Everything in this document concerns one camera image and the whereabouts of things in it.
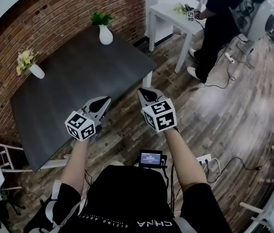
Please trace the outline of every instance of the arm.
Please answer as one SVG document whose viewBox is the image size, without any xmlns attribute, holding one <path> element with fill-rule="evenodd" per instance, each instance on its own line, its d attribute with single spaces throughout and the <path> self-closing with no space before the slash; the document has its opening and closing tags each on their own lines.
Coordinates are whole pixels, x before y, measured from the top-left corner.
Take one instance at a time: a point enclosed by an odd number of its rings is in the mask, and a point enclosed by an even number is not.
<svg viewBox="0 0 274 233">
<path fill-rule="evenodd" d="M 215 15 L 216 15 L 216 13 L 210 11 L 209 9 L 205 9 L 203 12 L 199 12 L 199 13 L 197 12 L 195 14 L 195 18 L 197 20 L 203 20 L 203 19 L 207 19 L 209 17 L 215 16 Z"/>
<path fill-rule="evenodd" d="M 61 175 L 61 182 L 76 189 L 80 195 L 84 186 L 87 147 L 88 140 L 76 141 L 69 161 Z"/>
<path fill-rule="evenodd" d="M 164 134 L 183 193 L 194 184 L 207 183 L 206 175 L 200 163 L 188 148 L 180 133 L 172 128 L 164 131 Z"/>
</svg>

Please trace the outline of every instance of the white machine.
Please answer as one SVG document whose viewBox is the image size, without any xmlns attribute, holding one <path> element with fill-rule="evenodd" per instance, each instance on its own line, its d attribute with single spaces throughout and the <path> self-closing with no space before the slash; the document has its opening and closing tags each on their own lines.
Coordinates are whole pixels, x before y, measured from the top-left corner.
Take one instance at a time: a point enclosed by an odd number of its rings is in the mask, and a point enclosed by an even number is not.
<svg viewBox="0 0 274 233">
<path fill-rule="evenodd" d="M 234 20 L 242 34 L 249 41 L 257 42 L 274 29 L 274 7 L 269 0 L 242 0 L 235 8 L 230 8 Z"/>
</svg>

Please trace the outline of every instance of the black pants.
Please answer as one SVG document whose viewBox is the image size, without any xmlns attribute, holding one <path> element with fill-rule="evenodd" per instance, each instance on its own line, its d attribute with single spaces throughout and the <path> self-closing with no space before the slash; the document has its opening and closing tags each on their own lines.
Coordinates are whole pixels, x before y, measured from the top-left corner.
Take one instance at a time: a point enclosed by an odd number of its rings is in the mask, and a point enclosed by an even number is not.
<svg viewBox="0 0 274 233">
<path fill-rule="evenodd" d="M 231 14 L 216 15 L 207 19 L 203 46 L 194 54 L 199 63 L 195 73 L 203 83 L 207 81 L 208 74 L 218 59 L 219 51 L 239 34 Z"/>
</svg>

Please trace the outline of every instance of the table leg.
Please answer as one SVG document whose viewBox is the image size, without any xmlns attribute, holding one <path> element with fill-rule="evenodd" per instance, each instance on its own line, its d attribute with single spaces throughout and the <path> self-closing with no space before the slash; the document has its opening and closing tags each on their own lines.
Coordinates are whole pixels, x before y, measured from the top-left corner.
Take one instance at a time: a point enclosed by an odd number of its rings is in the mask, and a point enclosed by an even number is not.
<svg viewBox="0 0 274 233">
<path fill-rule="evenodd" d="M 152 74 L 153 72 L 150 72 L 145 78 L 143 78 L 142 87 L 151 87 Z"/>
<path fill-rule="evenodd" d="M 154 51 L 156 38 L 156 15 L 153 11 L 150 12 L 150 43 L 148 49 L 152 52 Z"/>
<path fill-rule="evenodd" d="M 177 61 L 177 66 L 176 66 L 176 69 L 175 69 L 175 73 L 178 73 L 181 70 L 181 67 L 182 67 L 182 65 L 185 61 L 186 55 L 189 52 L 190 45 L 191 45 L 191 40 L 192 40 L 192 34 L 188 33 L 186 35 L 186 38 L 185 38 L 185 41 L 184 41 L 184 44 L 183 44 L 183 47 L 182 47 L 182 50 L 181 50 L 179 60 Z"/>
</svg>

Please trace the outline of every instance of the green plant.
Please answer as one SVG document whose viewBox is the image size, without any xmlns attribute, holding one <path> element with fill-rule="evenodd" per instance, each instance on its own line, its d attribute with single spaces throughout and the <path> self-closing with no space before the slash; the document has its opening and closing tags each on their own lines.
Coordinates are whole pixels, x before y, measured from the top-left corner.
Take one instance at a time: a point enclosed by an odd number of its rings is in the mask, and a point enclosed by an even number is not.
<svg viewBox="0 0 274 233">
<path fill-rule="evenodd" d="M 110 23 L 110 20 L 113 19 L 110 15 L 106 15 L 102 12 L 94 12 L 92 16 L 90 17 L 90 20 L 92 21 L 93 26 L 97 25 L 108 25 Z"/>
</svg>

